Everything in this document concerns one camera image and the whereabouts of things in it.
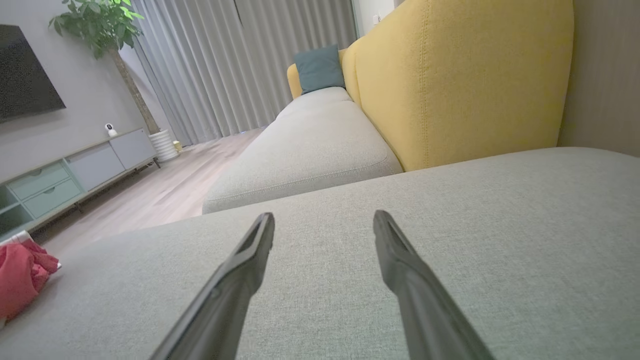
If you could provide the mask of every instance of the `wall-mounted tv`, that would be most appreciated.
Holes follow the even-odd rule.
[[[64,107],[20,28],[0,25],[0,122]]]

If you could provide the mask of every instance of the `fabric upholstery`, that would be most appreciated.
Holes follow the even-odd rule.
[[[338,58],[340,60],[340,65],[342,65],[342,58],[344,57],[344,53],[347,49],[342,49],[338,51]],[[291,95],[293,98],[297,98],[302,95],[302,86],[300,86],[300,74],[298,74],[298,68],[296,64],[289,66],[287,68],[287,80],[289,80],[289,89],[291,89]]]
[[[571,0],[407,0],[356,46],[347,91],[405,171],[557,143]]]
[[[298,53],[294,60],[302,94],[332,86],[344,88],[337,44]]]
[[[391,213],[496,359],[640,357],[640,160],[554,148],[381,177],[97,241],[0,331],[3,359],[146,359],[275,214],[238,358],[408,356],[372,218]]]
[[[402,172],[345,89],[290,103],[214,183],[203,213]]]

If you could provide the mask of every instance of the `pink cloth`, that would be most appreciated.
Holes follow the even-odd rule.
[[[58,259],[33,240],[0,246],[0,319],[15,318],[58,270]]]

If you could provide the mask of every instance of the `gray curtain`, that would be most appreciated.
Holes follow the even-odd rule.
[[[184,144],[272,122],[291,101],[293,55],[355,41],[346,0],[135,0],[136,50]]]
[[[287,68],[293,56],[332,44],[339,49],[356,37],[350,0],[236,0],[245,37],[270,100],[278,112],[292,100]]]

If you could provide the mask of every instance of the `plant trunk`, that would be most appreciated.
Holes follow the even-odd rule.
[[[116,67],[118,68],[118,71],[120,71],[120,75],[122,76],[124,83],[127,84],[127,88],[129,89],[131,96],[133,96],[133,100],[136,102],[136,105],[138,105],[138,110],[140,110],[142,118],[145,119],[145,123],[147,124],[147,128],[149,129],[149,133],[151,135],[159,133],[160,129],[158,128],[153,115],[151,115],[151,112],[149,111],[145,100],[142,98],[142,95],[140,94],[136,83],[133,81],[133,78],[129,74],[129,70],[127,70],[127,64],[125,64],[123,59],[120,57],[120,53],[118,53],[117,50],[110,49],[109,54],[113,58],[113,61],[116,63]]]

